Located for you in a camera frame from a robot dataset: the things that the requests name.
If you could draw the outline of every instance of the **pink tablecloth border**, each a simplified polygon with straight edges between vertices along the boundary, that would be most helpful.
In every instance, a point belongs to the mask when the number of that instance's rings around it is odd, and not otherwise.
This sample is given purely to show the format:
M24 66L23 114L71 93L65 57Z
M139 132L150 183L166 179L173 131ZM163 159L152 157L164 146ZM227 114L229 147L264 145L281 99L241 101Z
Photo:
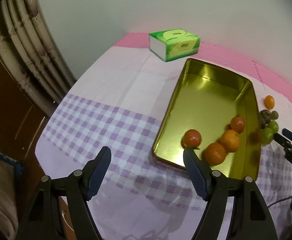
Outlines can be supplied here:
M138 49L149 48L148 33L128 33L114 46ZM199 52L191 57L214 62L260 80L263 84L285 96L292 103L292 85L268 67L255 62L242 53L202 41Z

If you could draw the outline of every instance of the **tissue box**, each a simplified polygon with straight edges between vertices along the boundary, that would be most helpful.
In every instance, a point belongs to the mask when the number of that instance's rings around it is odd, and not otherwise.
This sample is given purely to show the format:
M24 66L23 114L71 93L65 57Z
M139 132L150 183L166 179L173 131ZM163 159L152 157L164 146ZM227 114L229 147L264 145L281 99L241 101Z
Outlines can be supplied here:
M198 52L200 38L185 30L149 34L150 50L163 61L171 61Z

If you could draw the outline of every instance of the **silver screw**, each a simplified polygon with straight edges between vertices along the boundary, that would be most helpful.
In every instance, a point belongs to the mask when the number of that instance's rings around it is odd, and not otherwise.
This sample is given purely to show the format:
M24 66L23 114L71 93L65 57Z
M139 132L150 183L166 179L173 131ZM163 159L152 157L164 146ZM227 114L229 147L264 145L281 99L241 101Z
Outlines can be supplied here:
M213 171L212 174L215 176L215 177L219 177L221 175L221 173L219 171Z
M252 177L250 177L250 176L246 176L245 177L245 180L247 181L247 182L253 182L253 179L252 179Z
M46 182L49 179L49 176L45 175L41 178L42 182Z
M73 174L74 174L76 177L78 177L78 176L80 176L80 175L82 174L82 171L81 171L81 170L76 170L76 171L73 172Z

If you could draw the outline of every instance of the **orange fruit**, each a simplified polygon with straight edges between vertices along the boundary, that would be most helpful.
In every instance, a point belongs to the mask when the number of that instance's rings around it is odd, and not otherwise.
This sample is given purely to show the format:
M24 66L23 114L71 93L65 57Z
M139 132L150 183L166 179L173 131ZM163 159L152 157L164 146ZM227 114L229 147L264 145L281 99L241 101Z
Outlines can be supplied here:
M220 143L211 143L204 151L206 161L211 165L221 164L226 157L226 150Z
M244 118L240 116L235 116L231 121L230 121L230 127L236 131L237 133L242 133L245 128L245 122Z
M272 96L268 95L264 98L264 105L267 109L273 109L275 106L275 100Z
M237 132L234 130L225 131L221 137L221 145L223 145L225 150L229 153L236 152L239 148Z
M182 146L184 148L186 147L196 148L200 145L201 142L202 137L200 133L194 129L188 130L182 138Z

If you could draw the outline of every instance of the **blue gripper pad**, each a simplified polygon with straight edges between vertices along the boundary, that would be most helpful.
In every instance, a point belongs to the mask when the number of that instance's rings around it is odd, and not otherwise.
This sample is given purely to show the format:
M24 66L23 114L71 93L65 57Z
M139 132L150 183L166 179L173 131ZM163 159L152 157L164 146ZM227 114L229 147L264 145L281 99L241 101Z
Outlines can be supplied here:
M184 150L183 159L197 195L207 201L212 194L211 168L199 160L194 150L190 148Z
M98 158L97 156L94 161L99 162L97 163L94 171L92 172L88 180L88 191L86 192L87 199L91 199L93 196L97 195L100 185L104 180L105 174L111 161L110 149L107 147L101 158Z

